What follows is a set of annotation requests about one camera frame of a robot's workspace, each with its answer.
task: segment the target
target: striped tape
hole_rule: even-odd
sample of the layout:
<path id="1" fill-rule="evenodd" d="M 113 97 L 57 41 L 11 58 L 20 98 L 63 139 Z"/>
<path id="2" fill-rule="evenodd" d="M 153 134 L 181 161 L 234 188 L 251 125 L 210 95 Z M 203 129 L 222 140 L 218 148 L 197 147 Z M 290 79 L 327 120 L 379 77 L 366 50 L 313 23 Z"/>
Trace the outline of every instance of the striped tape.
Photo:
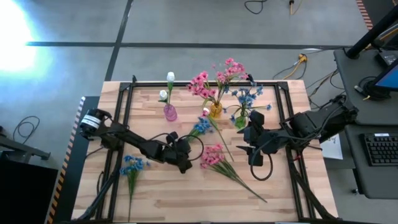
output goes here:
<path id="1" fill-rule="evenodd" d="M 356 4 L 358 5 L 359 11 L 361 12 L 366 27 L 368 28 L 368 30 L 371 30 L 373 28 L 373 23 L 365 8 L 365 5 L 363 4 L 362 0 L 356 0 Z"/>
<path id="2" fill-rule="evenodd" d="M 84 104 L 85 100 L 86 100 L 85 97 L 82 97 L 80 99 L 79 107 L 77 109 L 77 113 L 76 113 L 76 117 L 75 117 L 75 122 L 73 124 L 73 129 L 72 129 L 72 132 L 70 133 L 69 143 L 68 143 L 68 147 L 67 147 L 67 153 L 65 154 L 65 158 L 62 163 L 62 168 L 61 168 L 61 172 L 59 174 L 57 188 L 55 189 L 55 193 L 54 193 L 54 197 L 52 199 L 49 215 L 47 216 L 47 224 L 53 223 L 55 212 L 57 211 L 58 199 L 60 197 L 62 185 L 65 180 L 65 174 L 67 173 L 68 162 L 69 162 L 70 155 L 72 153 L 73 142 L 75 140 L 75 134 L 76 134 L 76 131 L 77 131 L 77 128 L 79 125 L 81 110 L 83 109 L 83 104 Z"/>

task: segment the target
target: pink vase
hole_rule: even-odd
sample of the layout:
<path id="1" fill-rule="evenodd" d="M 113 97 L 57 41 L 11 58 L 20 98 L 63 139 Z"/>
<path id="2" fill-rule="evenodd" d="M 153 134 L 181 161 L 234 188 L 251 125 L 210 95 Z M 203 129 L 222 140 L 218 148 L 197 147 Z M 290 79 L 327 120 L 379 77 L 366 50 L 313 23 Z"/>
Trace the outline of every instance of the pink vase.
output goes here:
<path id="1" fill-rule="evenodd" d="M 166 104 L 166 106 L 164 106 L 163 112 L 167 121 L 175 121 L 177 119 L 177 111 L 173 105 Z"/>

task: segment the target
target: gray floor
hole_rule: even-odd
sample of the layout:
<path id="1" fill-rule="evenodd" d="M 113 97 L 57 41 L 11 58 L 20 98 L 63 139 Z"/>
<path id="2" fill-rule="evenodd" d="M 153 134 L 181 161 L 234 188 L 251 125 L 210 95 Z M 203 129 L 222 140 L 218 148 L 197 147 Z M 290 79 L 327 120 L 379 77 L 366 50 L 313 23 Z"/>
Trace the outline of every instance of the gray floor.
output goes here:
<path id="1" fill-rule="evenodd" d="M 1 2 L 0 12 L 3 9 L 9 14 L 3 18 L 2 13 L 0 19 L 15 23 L 14 27 L 6 26 L 0 36 L 0 44 L 5 43 L 2 47 L 6 49 L 0 52 L 1 125 L 12 133 L 23 117 L 38 116 L 41 124 L 27 144 L 50 151 L 52 158 L 49 162 L 34 159 L 32 163 L 59 169 L 78 102 L 82 96 L 99 95 L 113 48 L 17 44 L 22 40 L 114 42 L 127 0 Z M 243 2 L 135 0 L 123 42 L 351 45 L 367 31 L 355 0 L 304 0 L 294 16 L 289 16 L 288 0 L 266 2 L 264 11 L 257 16 L 247 12 Z M 270 79 L 305 52 L 308 51 L 122 48 L 112 80 L 130 80 L 132 75 L 138 80 L 164 80 L 168 71 L 174 71 L 178 80 L 188 80 L 202 70 L 210 71 L 213 63 L 222 63 L 228 57 L 245 64 L 255 78 Z M 332 51 L 308 57 L 303 78 L 306 85 L 336 68 Z M 333 81 L 342 86 L 339 76 Z M 313 100 L 321 104 L 341 91 L 325 84 Z M 349 170 L 328 173 L 340 217 L 379 223 L 398 220 L 394 213 L 396 200 L 355 197 L 349 194 L 356 187 Z"/>

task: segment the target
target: black keyboard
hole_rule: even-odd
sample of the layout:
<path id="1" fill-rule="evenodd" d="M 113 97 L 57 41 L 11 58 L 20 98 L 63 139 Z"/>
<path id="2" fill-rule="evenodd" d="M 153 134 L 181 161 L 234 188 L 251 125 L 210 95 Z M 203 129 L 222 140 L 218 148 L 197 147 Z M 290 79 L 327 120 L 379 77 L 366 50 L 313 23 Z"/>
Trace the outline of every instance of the black keyboard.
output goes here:
<path id="1" fill-rule="evenodd" d="M 398 166 L 398 134 L 360 135 L 370 166 Z"/>

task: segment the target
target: wooden tabletop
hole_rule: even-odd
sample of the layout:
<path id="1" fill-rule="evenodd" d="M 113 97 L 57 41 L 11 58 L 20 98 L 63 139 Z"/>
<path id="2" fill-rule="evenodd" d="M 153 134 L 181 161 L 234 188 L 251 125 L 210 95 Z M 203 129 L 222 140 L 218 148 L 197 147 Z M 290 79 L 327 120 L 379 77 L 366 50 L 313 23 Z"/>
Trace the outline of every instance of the wooden tabletop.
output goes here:
<path id="1" fill-rule="evenodd" d="M 294 107 L 294 113 L 310 109 L 304 82 L 301 80 L 288 81 Z M 105 82 L 99 99 L 98 108 L 114 113 L 120 82 Z M 130 130 L 144 138 L 151 138 L 159 133 L 176 131 L 179 136 L 188 134 L 201 114 L 203 100 L 199 96 L 192 96 L 185 88 L 175 87 L 172 93 L 171 104 L 178 113 L 174 122 L 164 118 L 164 103 L 159 103 L 159 91 L 165 88 L 140 87 L 134 88 L 132 105 L 129 117 Z M 284 111 L 287 111 L 285 98 Z M 221 100 L 223 106 L 235 105 L 236 98 L 230 94 L 224 95 Z M 259 110 L 265 116 L 267 129 L 280 128 L 278 107 L 275 102 L 274 89 L 264 87 L 264 94 L 257 97 L 254 106 L 272 105 L 270 111 Z M 193 167 L 186 174 L 181 174 L 177 167 L 168 164 L 152 162 L 152 166 L 139 176 L 137 187 L 132 200 L 130 222 L 274 222 L 297 221 L 294 196 L 287 166 L 285 149 L 272 155 L 274 172 L 270 179 L 260 182 L 251 175 L 246 152 L 236 146 L 247 145 L 243 135 L 236 134 L 236 128 L 229 120 L 229 111 L 217 119 L 221 133 L 231 151 L 235 162 L 231 162 L 239 176 L 245 183 L 268 201 L 265 203 L 239 184 L 210 170 L 200 168 L 200 161 L 193 161 Z M 208 133 L 201 136 L 206 145 L 222 143 L 217 133 Z M 311 145 L 319 146 L 318 141 Z M 99 148 L 100 142 L 90 143 L 88 153 Z M 201 146 L 197 140 L 191 143 L 190 157 L 200 153 Z M 128 144 L 125 145 L 124 154 L 141 156 L 139 150 Z M 337 216 L 335 201 L 326 173 L 322 152 L 317 149 L 306 148 L 303 152 L 311 190 L 319 201 L 332 214 Z M 104 169 L 106 150 L 103 149 L 92 154 L 85 161 L 80 187 L 76 198 L 73 218 L 79 217 L 94 200 L 96 184 L 100 172 Z M 264 156 L 264 165 L 255 167 L 259 177 L 264 177 L 269 172 L 269 161 Z M 114 222 L 127 222 L 129 208 L 129 193 L 127 178 L 121 177 L 119 181 L 118 196 Z M 107 194 L 104 209 L 108 211 L 110 190 Z M 300 191 L 304 214 L 308 216 L 305 197 Z"/>

